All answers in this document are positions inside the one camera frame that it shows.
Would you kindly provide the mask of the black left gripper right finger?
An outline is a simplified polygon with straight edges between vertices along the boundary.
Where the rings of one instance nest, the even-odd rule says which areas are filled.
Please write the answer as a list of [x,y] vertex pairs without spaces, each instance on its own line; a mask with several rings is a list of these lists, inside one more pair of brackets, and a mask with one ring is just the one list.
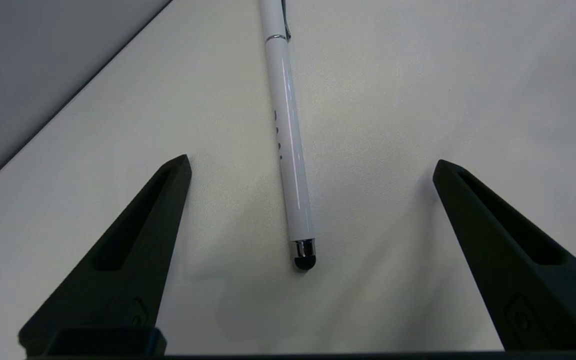
[[465,168],[432,181],[506,351],[576,351],[576,257]]

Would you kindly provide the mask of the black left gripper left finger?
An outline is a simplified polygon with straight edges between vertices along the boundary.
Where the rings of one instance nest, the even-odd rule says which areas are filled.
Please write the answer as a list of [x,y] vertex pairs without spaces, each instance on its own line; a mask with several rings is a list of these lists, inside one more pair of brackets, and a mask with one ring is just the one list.
[[29,359],[162,357],[156,321],[192,178],[165,162],[18,333]]

